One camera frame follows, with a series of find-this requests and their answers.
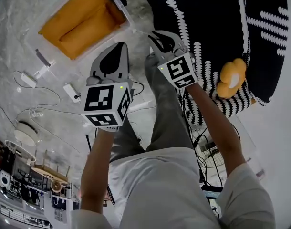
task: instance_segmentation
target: glossy tile floor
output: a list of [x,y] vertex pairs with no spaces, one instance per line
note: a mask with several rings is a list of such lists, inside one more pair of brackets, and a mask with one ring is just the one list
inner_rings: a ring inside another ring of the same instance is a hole
[[[43,64],[35,58],[25,44],[25,37],[32,23],[42,13],[43,9],[55,0],[0,0],[0,107],[9,117],[11,123],[0,108],[0,139],[16,141],[14,125],[17,121],[25,121],[39,130],[41,142],[36,147],[23,145],[25,149],[35,154],[37,163],[42,163],[43,153],[48,150],[49,166],[66,174],[68,165],[71,166],[69,178],[74,184],[80,183],[83,166],[89,153],[85,135],[89,135],[90,142],[94,141],[95,129],[85,124],[79,116],[80,104],[75,104],[64,91],[63,86],[71,83],[80,92],[86,85],[91,63],[94,58],[108,45],[114,42],[126,42],[129,48],[131,78],[145,84],[142,94],[134,98],[128,116],[137,135],[142,139],[142,145],[147,146],[155,120],[154,96],[146,82],[144,75],[144,60],[149,54],[147,33],[153,29],[152,11],[146,0],[127,0],[127,10],[134,20],[134,29],[117,35],[106,43],[101,50],[90,53],[75,67],[64,71],[62,68],[52,67],[38,79],[37,87],[46,87],[55,91],[58,97],[45,89],[26,89],[27,86],[15,71],[25,71],[33,76]],[[141,87],[136,84],[136,92]],[[30,108],[42,104],[38,111],[43,117],[32,117]]]

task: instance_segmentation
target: white t-shirt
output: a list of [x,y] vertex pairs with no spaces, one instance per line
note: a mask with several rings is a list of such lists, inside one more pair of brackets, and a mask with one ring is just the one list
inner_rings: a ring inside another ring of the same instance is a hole
[[[217,198],[218,219],[199,186],[192,149],[173,147],[116,160],[108,179],[121,229],[275,228],[268,193],[247,164],[228,177]],[[74,229],[111,228],[107,219],[86,210],[72,212]]]

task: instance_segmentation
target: gray pants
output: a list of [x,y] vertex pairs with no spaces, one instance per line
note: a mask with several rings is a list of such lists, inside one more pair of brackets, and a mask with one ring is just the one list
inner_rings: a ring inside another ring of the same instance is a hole
[[174,87],[157,69],[158,59],[151,54],[145,60],[145,75],[156,99],[156,121],[151,144],[146,151],[140,146],[132,126],[126,118],[116,133],[110,162],[168,147],[192,148],[185,120],[182,117]]

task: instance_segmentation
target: white basket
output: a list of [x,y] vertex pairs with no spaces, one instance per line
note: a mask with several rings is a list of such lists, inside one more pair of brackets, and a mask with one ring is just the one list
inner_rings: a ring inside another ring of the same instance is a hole
[[66,66],[69,70],[71,66],[77,65],[79,61],[85,58],[89,53],[98,49],[105,42],[112,39],[117,34],[129,29],[133,25],[133,20],[125,9],[124,5],[120,0],[113,0],[119,10],[126,17],[126,22],[123,23],[119,29],[115,30],[108,36],[104,37],[99,42],[88,48],[82,55],[77,57],[75,60],[70,60],[65,54],[63,54],[57,47],[52,45],[38,32],[41,30],[43,25],[69,0],[56,0],[56,2],[47,7],[46,10],[37,18],[33,26],[29,29],[25,42],[29,49],[40,59],[40,61],[47,67],[62,65]]

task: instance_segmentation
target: forearm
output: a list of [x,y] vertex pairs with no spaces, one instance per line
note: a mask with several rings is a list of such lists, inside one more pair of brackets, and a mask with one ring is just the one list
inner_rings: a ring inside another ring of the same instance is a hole
[[92,150],[87,158],[81,179],[81,209],[88,209],[88,203],[97,201],[102,209],[107,189],[108,168],[114,134],[99,129]]
[[225,160],[227,174],[245,162],[239,137],[232,124],[196,83],[186,88],[201,111],[211,137]]

